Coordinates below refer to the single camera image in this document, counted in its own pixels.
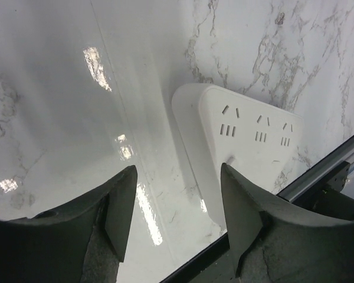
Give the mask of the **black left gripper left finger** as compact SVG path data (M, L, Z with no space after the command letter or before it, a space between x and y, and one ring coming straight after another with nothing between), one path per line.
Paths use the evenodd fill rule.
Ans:
M115 282L135 205L137 169L32 219L0 221L0 282Z

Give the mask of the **white triangular power strip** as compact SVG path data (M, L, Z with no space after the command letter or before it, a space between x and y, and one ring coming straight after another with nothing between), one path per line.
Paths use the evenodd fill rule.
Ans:
M180 86L172 111L209 217L225 228L221 165L272 192L303 134L303 118L207 83Z

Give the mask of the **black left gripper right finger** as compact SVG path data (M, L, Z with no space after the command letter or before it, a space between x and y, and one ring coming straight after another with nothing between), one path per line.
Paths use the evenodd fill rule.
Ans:
M221 193L241 282L354 282L354 220L296 206L227 164Z

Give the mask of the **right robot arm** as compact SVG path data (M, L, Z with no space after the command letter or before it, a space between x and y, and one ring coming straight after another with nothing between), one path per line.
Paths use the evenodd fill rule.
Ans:
M321 215L354 221L354 199L342 193L349 173L350 163L342 162L324 178L315 191L309 209Z

